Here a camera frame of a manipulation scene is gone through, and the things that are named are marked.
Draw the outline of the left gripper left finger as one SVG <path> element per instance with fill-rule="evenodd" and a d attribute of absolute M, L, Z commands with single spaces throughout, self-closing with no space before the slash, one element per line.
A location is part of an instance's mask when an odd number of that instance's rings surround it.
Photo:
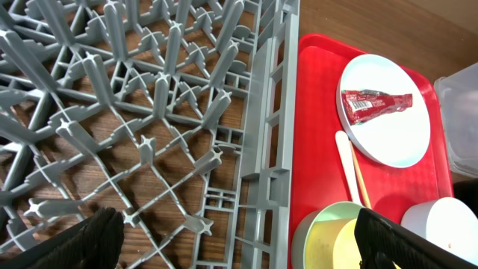
<path fill-rule="evenodd" d="M 30 250 L 1 263 L 1 268 L 115 268 L 124 242 L 123 216 L 100 208 L 92 217 Z"/>

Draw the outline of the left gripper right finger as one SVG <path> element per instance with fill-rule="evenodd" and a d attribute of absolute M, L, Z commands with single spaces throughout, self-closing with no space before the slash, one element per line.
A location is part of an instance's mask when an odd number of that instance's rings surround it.
<path fill-rule="evenodd" d="M 477 269 L 369 208 L 361 208 L 354 236 L 361 269 Z"/>

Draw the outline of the green bowl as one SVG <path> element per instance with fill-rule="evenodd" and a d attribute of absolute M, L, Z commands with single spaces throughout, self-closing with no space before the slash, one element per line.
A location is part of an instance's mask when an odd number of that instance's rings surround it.
<path fill-rule="evenodd" d="M 354 231 L 362 208 L 354 202 L 336 202 L 307 215 L 293 236 L 292 268 L 359 268 Z"/>

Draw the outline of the light blue bowl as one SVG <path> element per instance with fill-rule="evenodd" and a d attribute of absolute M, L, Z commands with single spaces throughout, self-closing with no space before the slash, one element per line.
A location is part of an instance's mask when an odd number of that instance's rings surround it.
<path fill-rule="evenodd" d="M 413 205 L 403 215 L 404 228 L 476 265 L 477 216 L 462 201 L 444 197 Z"/>

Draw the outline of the white plastic fork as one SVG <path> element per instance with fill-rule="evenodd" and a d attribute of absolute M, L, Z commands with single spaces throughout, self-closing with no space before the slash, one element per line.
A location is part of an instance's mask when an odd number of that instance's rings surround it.
<path fill-rule="evenodd" d="M 358 205 L 362 205 L 359 188 L 357 185 L 356 171 L 353 163 L 353 154 L 347 133 L 344 131 L 337 131 L 335 133 L 335 143 L 347 181 L 351 200 Z"/>

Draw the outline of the red sauce packet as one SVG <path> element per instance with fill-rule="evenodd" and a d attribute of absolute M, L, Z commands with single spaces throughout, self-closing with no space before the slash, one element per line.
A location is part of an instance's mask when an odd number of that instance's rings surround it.
<path fill-rule="evenodd" d="M 385 114 L 413 106 L 413 95 L 391 95 L 378 90 L 344 90 L 341 100 L 351 125 L 366 123 Z"/>

